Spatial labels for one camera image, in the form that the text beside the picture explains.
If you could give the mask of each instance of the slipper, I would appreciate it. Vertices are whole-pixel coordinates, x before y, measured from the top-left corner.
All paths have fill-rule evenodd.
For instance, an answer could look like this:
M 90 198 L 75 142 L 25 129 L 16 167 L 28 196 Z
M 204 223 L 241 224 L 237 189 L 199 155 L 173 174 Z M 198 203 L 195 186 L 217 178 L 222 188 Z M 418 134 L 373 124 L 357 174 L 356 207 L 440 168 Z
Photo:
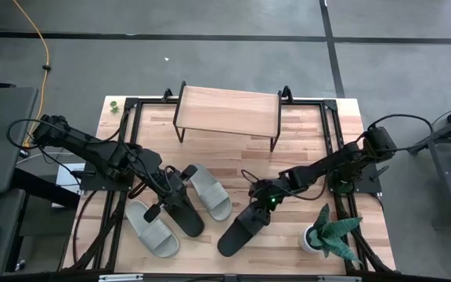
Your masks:
M 179 251 L 179 240 L 161 221 L 155 218 L 151 223 L 144 219 L 148 207 L 143 202 L 133 201 L 126 207 L 128 220 L 139 235 L 139 240 L 153 255 L 160 258 L 171 257 Z
M 222 184 L 202 165 L 195 164 L 196 173 L 191 182 L 208 213 L 216 221 L 226 220 L 233 211 L 233 204 Z

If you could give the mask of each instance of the yellow cable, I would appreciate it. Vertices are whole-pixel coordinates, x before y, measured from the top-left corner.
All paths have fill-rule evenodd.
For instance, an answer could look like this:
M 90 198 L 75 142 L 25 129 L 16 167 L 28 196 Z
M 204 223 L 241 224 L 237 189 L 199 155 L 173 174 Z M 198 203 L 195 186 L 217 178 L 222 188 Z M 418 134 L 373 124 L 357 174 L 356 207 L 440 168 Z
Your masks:
M 34 27 L 34 29 L 38 33 L 39 38 L 41 39 L 41 42 L 43 42 L 43 45 L 45 46 L 46 66 L 49 66 L 49 64 L 50 64 L 50 54 L 49 54 L 48 46 L 46 45 L 45 39 L 41 35 L 41 32 L 39 31 L 38 27 L 36 27 L 34 22 L 31 20 L 31 18 L 27 15 L 27 13 L 25 13 L 25 11 L 22 9 L 22 7 L 20 7 L 19 3 L 16 0 L 13 0 L 13 3 L 15 3 L 15 5 L 19 8 L 19 10 L 27 18 L 27 20 L 29 20 L 29 23 L 32 24 L 32 26 Z M 43 110 L 43 102 L 45 101 L 45 86 L 46 86 L 46 80 L 47 79 L 48 79 L 48 70 L 45 70 L 45 76 L 43 77 L 43 83 L 41 84 L 41 102 L 39 103 L 39 111 L 38 111 L 38 114 L 36 115 L 35 119 L 39 119 L 41 117 L 41 111 Z M 34 129 L 35 124 L 36 123 L 33 121 L 32 124 L 31 124 L 31 129 L 29 130 L 29 132 L 32 132 L 32 130 Z M 26 137 L 26 139 L 23 141 L 23 146 L 30 146 L 29 138 L 30 138 L 29 136 Z

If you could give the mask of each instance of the gray floor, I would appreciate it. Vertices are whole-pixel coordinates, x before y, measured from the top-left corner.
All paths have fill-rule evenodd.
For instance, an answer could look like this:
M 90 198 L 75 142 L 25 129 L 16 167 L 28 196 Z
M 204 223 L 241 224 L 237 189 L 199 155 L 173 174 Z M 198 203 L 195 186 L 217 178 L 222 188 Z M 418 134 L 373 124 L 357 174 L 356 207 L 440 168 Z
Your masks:
M 21 3 L 36 24 L 50 32 L 325 35 L 317 0 Z M 327 3 L 335 36 L 451 38 L 451 1 Z M 0 1 L 0 31 L 4 30 L 31 31 L 10 1 Z M 181 80 L 259 92 L 276 92 L 289 85 L 296 96 L 336 97 L 326 43 L 47 42 L 53 70 L 45 112 L 62 114 L 86 132 L 95 132 L 104 96 L 160 95 L 168 87 L 177 90 Z M 393 113 L 432 120 L 451 109 L 451 45 L 337 44 L 336 50 L 345 96 L 359 100 L 365 125 Z M 39 87 L 43 63 L 39 40 L 0 38 L 0 82 Z M 400 146 L 428 134 L 425 125 L 416 121 L 397 119 L 384 125 Z M 25 168 L 42 175 L 56 171 L 42 164 L 37 158 Z M 446 209 L 431 157 L 425 152 L 418 157 L 398 153 L 387 165 L 391 168 L 381 182 L 397 269 L 451 278 L 451 227 L 435 230 L 431 225 Z M 40 262 L 47 259 L 38 257 Z

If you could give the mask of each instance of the white pot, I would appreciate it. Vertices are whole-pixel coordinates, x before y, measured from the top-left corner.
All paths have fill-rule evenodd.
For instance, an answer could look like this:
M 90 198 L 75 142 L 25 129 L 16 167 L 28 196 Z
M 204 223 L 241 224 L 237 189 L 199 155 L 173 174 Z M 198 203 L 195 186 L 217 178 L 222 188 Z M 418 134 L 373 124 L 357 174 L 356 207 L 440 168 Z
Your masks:
M 321 249 L 315 249 L 314 247 L 312 247 L 309 242 L 307 241 L 306 238 L 306 234 L 307 232 L 312 228 L 312 224 L 310 226 L 307 226 L 307 228 L 304 228 L 301 233 L 298 235 L 298 244 L 301 246 L 301 248 L 304 251 L 307 251 L 308 253 L 312 253 L 312 254 L 318 254 L 321 251 Z

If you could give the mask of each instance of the small wooden stool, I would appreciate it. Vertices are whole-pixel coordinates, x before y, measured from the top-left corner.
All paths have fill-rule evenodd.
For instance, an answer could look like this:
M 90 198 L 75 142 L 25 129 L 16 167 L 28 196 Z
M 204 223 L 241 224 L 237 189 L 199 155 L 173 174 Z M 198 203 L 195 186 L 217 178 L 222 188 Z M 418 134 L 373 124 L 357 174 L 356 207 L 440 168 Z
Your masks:
M 281 92 L 211 89 L 187 86 L 185 81 L 173 119 L 180 143 L 188 128 L 267 137 L 271 139 L 271 152 L 280 137 L 280 122 Z

